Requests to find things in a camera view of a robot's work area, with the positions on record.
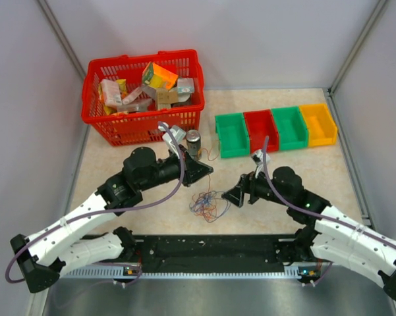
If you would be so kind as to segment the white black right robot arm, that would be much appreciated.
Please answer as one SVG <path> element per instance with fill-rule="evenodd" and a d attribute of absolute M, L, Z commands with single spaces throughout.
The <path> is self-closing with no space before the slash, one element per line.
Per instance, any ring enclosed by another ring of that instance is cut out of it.
<path fill-rule="evenodd" d="M 328 200 L 307 190 L 290 167 L 279 167 L 267 178 L 263 172 L 240 176 L 238 206 L 246 194 L 287 207 L 287 214 L 303 224 L 294 244 L 296 256 L 336 263 L 376 283 L 396 301 L 396 240 L 360 224 Z"/>

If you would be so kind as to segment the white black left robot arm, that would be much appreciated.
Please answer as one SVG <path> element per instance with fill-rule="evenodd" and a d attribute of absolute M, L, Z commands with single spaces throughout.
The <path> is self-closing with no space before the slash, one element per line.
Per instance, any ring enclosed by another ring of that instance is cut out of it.
<path fill-rule="evenodd" d="M 54 285 L 69 272 L 103 261 L 129 263 L 136 255 L 136 240 L 127 228 L 87 239 L 86 235 L 124 212 L 137 210 L 142 193 L 170 181 L 189 187 L 213 172 L 193 159 L 184 146 L 158 159 L 149 147 L 136 148 L 123 168 L 108 178 L 75 210 L 47 228 L 11 239 L 16 262 L 30 293 Z"/>

